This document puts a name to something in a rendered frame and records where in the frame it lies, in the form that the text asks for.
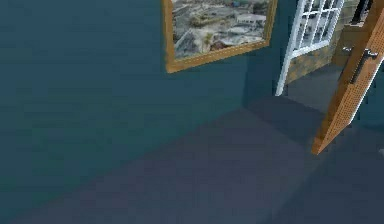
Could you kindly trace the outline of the brown wooden cabinet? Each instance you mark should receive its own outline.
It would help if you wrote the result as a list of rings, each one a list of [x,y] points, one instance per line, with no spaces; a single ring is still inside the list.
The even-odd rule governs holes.
[[[338,66],[345,65],[345,62],[349,57],[349,52],[344,50],[344,47],[352,48],[362,30],[363,22],[358,24],[347,24],[344,26],[331,60],[332,64]]]

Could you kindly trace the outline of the orange wooden room door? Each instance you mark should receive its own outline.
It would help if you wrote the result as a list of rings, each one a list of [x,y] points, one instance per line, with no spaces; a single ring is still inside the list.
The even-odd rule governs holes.
[[[350,84],[365,48],[377,53],[378,57],[368,59],[357,81]],[[383,61],[384,0],[373,0],[363,30],[351,50],[327,114],[314,138],[311,148],[314,155],[319,155],[352,122]]]

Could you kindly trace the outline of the wooden framed landscape picture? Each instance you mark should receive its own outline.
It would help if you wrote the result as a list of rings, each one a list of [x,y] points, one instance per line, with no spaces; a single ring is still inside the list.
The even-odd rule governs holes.
[[[278,0],[161,0],[169,73],[270,44]]]

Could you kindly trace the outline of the white framed window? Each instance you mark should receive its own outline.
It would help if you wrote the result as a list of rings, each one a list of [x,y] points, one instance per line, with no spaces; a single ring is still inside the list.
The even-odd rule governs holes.
[[[283,93],[291,61],[330,44],[345,0],[298,0],[275,95]]]

